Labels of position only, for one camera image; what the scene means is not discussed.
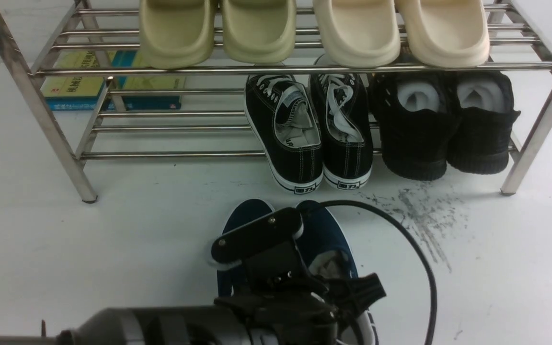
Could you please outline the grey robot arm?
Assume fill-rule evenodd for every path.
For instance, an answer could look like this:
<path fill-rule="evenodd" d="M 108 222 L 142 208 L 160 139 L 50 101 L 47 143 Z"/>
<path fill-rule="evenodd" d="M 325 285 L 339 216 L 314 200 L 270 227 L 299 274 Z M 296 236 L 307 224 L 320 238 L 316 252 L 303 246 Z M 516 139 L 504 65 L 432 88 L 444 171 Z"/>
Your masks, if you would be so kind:
<path fill-rule="evenodd" d="M 194 307 L 105 309 L 55 338 L 0 336 L 0 345 L 334 345 L 385 297 L 376 274 L 324 279 L 309 273 L 296 239 L 302 212 L 277 210 L 209 245 L 216 265 L 238 264 L 247 289 Z"/>

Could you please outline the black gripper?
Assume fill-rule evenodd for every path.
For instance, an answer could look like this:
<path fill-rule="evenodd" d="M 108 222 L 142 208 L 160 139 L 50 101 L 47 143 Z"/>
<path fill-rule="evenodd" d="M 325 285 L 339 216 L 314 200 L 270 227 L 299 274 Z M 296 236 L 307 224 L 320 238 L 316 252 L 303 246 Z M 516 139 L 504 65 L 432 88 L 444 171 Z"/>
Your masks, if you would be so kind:
<path fill-rule="evenodd" d="M 351 328 L 364 342 L 358 318 L 386 296 L 379 277 L 326 279 L 307 268 L 297 245 L 306 210 L 286 207 L 211 242 L 219 271 L 241 267 L 247 288 L 215 300 L 250 331 L 267 331 L 279 345 L 335 345 Z"/>

